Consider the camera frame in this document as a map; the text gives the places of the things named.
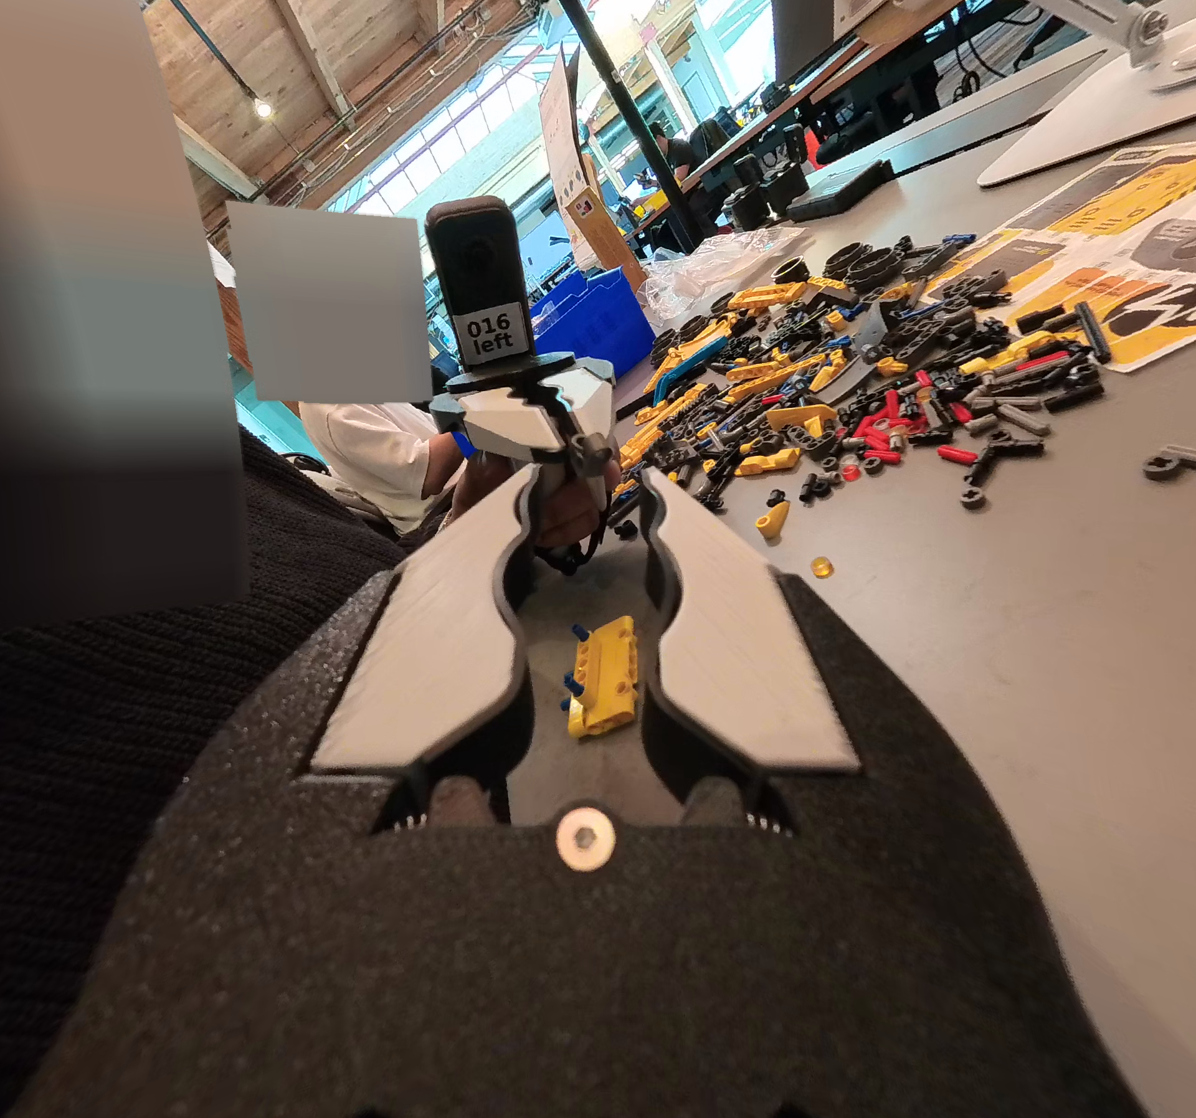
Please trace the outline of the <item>yellow brick with blue pins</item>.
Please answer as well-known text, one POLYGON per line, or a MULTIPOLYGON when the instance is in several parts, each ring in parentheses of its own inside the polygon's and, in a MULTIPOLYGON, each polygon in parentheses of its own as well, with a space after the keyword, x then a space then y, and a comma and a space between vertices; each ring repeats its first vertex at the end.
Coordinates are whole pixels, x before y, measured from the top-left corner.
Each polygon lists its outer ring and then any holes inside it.
POLYGON ((560 708, 567 732, 577 738, 605 736, 636 719, 639 638, 633 615, 595 629, 572 623, 574 668, 565 675, 569 692, 560 708))

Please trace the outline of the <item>white metal stand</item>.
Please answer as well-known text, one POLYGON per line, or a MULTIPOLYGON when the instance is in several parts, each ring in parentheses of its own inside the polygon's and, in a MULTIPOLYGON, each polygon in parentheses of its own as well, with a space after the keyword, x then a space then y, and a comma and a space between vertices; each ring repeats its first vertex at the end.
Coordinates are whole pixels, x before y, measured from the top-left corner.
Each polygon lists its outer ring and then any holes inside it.
POLYGON ((1194 20, 1123 0, 1029 0, 1098 39, 1114 58, 1078 79, 1006 153, 980 187, 1194 120, 1194 20))

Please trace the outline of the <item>pile of toy building pieces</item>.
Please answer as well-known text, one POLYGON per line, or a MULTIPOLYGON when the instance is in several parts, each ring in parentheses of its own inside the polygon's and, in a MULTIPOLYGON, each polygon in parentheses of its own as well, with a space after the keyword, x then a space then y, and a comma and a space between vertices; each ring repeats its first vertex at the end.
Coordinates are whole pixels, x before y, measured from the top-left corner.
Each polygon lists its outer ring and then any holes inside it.
POLYGON ((1051 416, 1105 396, 1113 352, 1083 302, 1011 328, 999 316, 1006 274, 961 272, 976 250, 971 232, 847 243, 823 274, 795 257, 666 330, 620 450, 618 535, 636 532, 648 468, 722 514, 737 479, 801 469, 767 510, 785 497, 812 506, 933 450, 961 469, 963 506, 985 507, 1002 460, 1042 455, 1051 416))

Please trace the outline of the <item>flat black case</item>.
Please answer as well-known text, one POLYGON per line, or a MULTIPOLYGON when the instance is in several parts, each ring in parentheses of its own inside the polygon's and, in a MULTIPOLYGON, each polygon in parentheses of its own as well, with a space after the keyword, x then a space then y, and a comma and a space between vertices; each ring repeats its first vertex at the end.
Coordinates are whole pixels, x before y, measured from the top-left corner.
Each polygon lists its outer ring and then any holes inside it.
POLYGON ((851 212, 859 202, 893 181, 893 161, 883 157, 859 169, 836 169, 829 178, 795 197, 785 216, 795 224, 833 217, 851 212))

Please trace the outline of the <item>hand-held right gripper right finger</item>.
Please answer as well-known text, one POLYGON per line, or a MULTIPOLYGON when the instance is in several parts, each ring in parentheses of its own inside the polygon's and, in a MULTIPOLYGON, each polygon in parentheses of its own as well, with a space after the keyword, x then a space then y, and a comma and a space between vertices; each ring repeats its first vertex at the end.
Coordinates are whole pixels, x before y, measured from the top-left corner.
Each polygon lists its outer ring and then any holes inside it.
POLYGON ((653 700, 750 780, 859 774, 773 561, 663 469, 641 483, 663 614, 653 700))

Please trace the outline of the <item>wooden board with tags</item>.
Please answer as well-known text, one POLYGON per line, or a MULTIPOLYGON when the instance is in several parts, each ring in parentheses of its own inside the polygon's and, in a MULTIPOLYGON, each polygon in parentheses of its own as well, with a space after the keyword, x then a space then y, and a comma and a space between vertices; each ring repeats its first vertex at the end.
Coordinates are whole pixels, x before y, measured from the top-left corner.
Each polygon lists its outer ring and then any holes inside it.
POLYGON ((629 286, 639 291, 648 276, 607 205, 597 169, 582 153, 574 79, 577 73, 571 71, 565 49, 559 49, 541 93, 542 137, 559 212, 567 224, 577 265, 581 270, 590 265, 623 270, 629 286))

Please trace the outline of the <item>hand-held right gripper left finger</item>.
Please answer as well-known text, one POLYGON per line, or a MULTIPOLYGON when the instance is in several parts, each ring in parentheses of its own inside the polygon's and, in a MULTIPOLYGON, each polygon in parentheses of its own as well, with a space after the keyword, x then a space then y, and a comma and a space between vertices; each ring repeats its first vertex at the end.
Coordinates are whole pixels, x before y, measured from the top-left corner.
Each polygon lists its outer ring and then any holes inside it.
POLYGON ((311 757, 321 775, 383 775, 451 752, 507 711, 529 652, 507 572, 530 549, 527 466, 409 557, 311 757))

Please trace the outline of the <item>person's left hand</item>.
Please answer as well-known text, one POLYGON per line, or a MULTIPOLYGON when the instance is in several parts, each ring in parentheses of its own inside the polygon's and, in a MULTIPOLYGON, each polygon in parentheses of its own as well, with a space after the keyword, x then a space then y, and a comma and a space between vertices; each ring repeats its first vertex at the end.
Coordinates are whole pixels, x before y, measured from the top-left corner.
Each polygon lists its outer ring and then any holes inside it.
MULTIPOLYGON (((463 468, 452 494, 451 519, 456 521, 472 506, 500 487, 516 472, 507 455, 476 452, 463 468)), ((597 502, 584 479, 569 479, 542 500, 535 542, 547 551, 587 542, 601 525, 605 506, 597 502)))

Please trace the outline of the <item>blue bin with square tag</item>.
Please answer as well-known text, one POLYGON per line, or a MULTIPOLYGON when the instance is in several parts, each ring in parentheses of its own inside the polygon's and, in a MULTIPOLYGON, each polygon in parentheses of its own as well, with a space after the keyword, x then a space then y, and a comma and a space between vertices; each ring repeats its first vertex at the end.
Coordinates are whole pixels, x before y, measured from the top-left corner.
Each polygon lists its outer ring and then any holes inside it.
POLYGON ((530 305, 536 349, 613 362, 617 377, 650 356, 657 334, 623 267, 571 272, 530 305))

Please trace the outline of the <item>black metal post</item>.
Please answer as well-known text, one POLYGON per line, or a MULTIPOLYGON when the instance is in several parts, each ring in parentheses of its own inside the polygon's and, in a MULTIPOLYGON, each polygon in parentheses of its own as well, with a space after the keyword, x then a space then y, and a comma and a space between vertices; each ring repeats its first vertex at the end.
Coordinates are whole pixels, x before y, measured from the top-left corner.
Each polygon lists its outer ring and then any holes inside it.
POLYGON ((605 39, 597 31, 584 4, 581 0, 559 2, 565 8, 569 20, 572 22, 581 38, 581 44, 584 46, 587 54, 597 65, 597 71, 601 73, 608 93, 613 96, 623 120, 636 137, 641 152, 648 159, 650 169, 657 174, 657 180, 666 194, 670 213, 668 224, 675 235, 679 238, 683 252, 693 253, 696 246, 705 240, 705 233, 700 232, 696 216, 693 213, 686 202, 686 194, 680 187, 666 153, 661 150, 657 135, 650 132, 650 126, 639 109, 634 96, 625 85, 623 75, 617 63, 613 62, 613 56, 608 54, 605 39))

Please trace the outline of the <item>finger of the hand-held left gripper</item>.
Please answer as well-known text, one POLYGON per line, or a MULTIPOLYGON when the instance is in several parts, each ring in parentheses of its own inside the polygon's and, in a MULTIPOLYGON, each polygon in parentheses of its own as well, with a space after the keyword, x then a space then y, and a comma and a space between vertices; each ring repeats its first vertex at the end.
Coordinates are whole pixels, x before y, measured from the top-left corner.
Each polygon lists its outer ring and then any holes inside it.
POLYGON ((559 374, 559 431, 571 460, 571 438, 607 434, 614 452, 614 383, 590 367, 571 366, 559 374))
POLYGON ((476 450, 518 463, 567 462, 581 425, 560 389, 483 389, 461 396, 463 429, 476 450))

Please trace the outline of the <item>clear plastic bag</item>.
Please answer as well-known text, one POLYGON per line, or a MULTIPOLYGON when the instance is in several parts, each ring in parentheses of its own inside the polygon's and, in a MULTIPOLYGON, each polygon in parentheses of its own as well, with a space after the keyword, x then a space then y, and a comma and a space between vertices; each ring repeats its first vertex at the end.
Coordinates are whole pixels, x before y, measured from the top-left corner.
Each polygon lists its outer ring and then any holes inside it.
POLYGON ((773 282, 785 259, 810 241, 808 228, 790 222, 708 238, 694 253, 644 264, 647 282, 636 290, 653 325, 703 314, 728 291, 773 282))

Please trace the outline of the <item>yellow grey sticker sheet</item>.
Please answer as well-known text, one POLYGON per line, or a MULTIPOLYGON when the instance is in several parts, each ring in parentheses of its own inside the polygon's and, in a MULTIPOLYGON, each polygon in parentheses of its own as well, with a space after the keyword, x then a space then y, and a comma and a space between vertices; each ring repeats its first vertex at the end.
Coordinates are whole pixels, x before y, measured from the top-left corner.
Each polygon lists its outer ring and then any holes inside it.
POLYGON ((961 272, 1006 274, 1011 328, 1088 303, 1121 374, 1194 343, 1194 143, 1106 157, 991 232, 961 272))

